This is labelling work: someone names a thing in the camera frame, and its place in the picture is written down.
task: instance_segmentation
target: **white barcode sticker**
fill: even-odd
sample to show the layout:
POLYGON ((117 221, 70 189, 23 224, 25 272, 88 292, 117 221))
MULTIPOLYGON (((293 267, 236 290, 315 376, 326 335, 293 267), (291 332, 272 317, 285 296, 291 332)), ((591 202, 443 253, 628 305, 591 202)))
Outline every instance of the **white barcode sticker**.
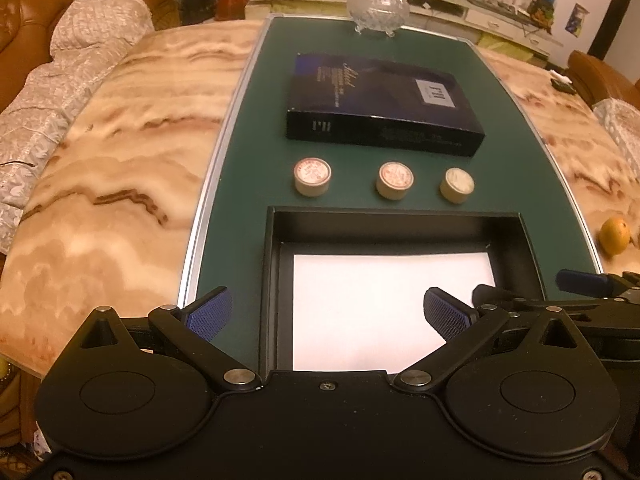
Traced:
POLYGON ((418 84, 418 90, 426 104, 448 106, 449 108, 456 107, 443 84, 421 79, 416 79, 415 82, 418 84))

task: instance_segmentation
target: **picture on wall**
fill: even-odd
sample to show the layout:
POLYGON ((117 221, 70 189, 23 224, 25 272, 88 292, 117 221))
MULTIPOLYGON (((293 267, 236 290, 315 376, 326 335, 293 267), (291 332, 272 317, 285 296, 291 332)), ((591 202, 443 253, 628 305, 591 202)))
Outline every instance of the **picture on wall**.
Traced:
POLYGON ((584 23, 584 19, 588 13, 589 11, 583 6, 575 4, 574 10, 572 10, 571 16, 569 16, 569 21, 566 22, 564 30, 572 33, 576 38, 578 38, 582 31, 582 24, 584 23))

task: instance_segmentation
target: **green chalkboard surface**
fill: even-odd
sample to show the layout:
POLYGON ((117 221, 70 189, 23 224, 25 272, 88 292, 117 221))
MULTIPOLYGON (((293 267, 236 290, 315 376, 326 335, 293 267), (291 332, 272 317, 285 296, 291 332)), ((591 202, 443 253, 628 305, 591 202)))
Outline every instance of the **green chalkboard surface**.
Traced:
POLYGON ((417 30, 394 38, 354 31, 343 20, 280 17, 270 28, 244 94, 222 167, 198 281, 198 296, 227 286, 234 307, 214 339, 221 350, 257 369, 262 250, 267 207, 314 206, 466 210, 521 213, 550 298, 567 298, 554 278, 564 267, 594 271, 588 245, 562 185, 518 107, 464 41, 417 30), (349 54, 414 64, 453 74, 486 138, 473 158, 285 137, 289 79, 297 53, 349 54), (315 199, 292 186, 293 165, 318 156, 332 167, 329 191, 315 199), (381 198, 374 180, 381 164, 398 160, 415 183, 399 202, 381 198), (447 168, 475 179, 476 190, 455 206, 438 192, 447 168))

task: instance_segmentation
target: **marble tabletop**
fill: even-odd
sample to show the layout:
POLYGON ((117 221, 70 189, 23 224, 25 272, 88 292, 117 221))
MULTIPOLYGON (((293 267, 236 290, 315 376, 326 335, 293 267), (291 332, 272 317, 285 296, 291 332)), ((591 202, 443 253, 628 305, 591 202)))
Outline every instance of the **marble tabletop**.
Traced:
MULTIPOLYGON (((0 281, 0 354, 44 375, 93 308, 146 316, 176 303, 200 191, 261 22, 156 32, 116 67, 54 152, 0 281)), ((607 272, 640 272, 640 184, 576 96, 483 50, 562 169, 595 234, 613 214, 634 244, 607 272)), ((549 217, 553 222, 552 212, 549 217)))

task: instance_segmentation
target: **black box frame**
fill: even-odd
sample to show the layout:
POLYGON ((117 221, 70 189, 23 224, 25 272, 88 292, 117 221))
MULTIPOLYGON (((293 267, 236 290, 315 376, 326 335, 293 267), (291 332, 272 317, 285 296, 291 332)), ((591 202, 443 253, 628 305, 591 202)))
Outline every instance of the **black box frame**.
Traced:
POLYGON ((546 299, 518 213, 269 206, 260 303, 259 371, 292 369, 294 254, 487 252, 495 285, 546 299))

